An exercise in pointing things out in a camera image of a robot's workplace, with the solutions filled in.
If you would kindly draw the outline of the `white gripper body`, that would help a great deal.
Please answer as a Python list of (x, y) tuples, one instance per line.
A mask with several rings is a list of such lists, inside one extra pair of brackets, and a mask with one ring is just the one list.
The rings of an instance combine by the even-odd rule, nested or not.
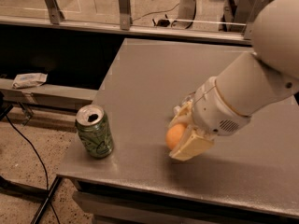
[(250, 117), (238, 115), (222, 100), (215, 77), (210, 77), (195, 92), (192, 118), (200, 129), (219, 136), (232, 135), (250, 122)]

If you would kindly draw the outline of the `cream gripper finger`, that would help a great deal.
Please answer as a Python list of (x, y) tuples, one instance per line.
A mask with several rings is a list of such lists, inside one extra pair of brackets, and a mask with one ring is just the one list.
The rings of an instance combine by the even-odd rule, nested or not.
[(170, 121), (168, 127), (172, 128), (177, 124), (184, 124), (186, 127), (194, 126), (194, 121), (192, 118), (192, 106), (194, 102), (195, 93), (192, 92), (188, 94), (180, 105), (173, 108), (174, 117)]
[(214, 135), (200, 133), (198, 129), (188, 126), (179, 143), (170, 149), (169, 156), (178, 161), (187, 161), (202, 154), (214, 145)]

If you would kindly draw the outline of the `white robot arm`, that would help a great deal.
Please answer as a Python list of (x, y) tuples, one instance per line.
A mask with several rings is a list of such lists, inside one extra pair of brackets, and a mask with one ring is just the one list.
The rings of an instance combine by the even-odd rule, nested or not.
[(299, 0), (274, 0), (251, 28), (253, 51), (237, 57), (210, 77), (181, 105), (168, 126), (178, 138), (169, 156), (187, 161), (207, 151), (217, 136), (232, 135), (254, 113), (299, 91)]

